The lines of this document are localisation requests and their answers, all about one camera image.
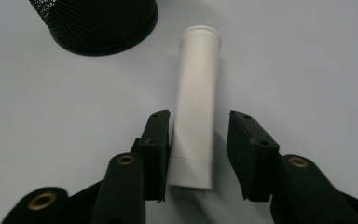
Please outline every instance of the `white cylinder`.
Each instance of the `white cylinder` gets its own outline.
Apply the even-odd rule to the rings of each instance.
[[[208,26],[190,27],[182,35],[169,185],[212,188],[214,102],[221,45],[219,34]]]

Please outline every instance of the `brass insert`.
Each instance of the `brass insert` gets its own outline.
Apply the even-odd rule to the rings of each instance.
[[[37,195],[28,203],[28,209],[37,211],[51,206],[57,199],[53,191],[48,191]]]
[[[135,161],[135,157],[131,155],[122,156],[117,160],[118,164],[120,165],[130,165],[134,161]]]
[[[302,158],[299,157],[291,157],[289,159],[289,161],[294,165],[294,166],[298,166],[301,168],[307,167],[308,166],[308,162]]]

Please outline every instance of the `mesh pen holder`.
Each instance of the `mesh pen holder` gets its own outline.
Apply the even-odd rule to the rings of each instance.
[[[130,49],[157,23],[155,0],[30,0],[64,49],[103,56]]]

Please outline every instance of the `white table surface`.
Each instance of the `white table surface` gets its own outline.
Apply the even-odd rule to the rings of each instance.
[[[358,0],[158,0],[141,44],[105,57],[58,46],[25,0],[0,0],[0,222],[27,193],[72,195],[101,180],[153,112],[174,118],[181,33],[222,36],[213,190],[168,189],[147,223],[272,223],[241,198],[226,153],[231,109],[254,116],[282,154],[313,160],[358,198]]]

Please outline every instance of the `metal mesh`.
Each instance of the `metal mesh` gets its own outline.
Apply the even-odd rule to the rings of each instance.
[[[85,55],[129,49],[153,30],[155,0],[30,0],[62,47]]]

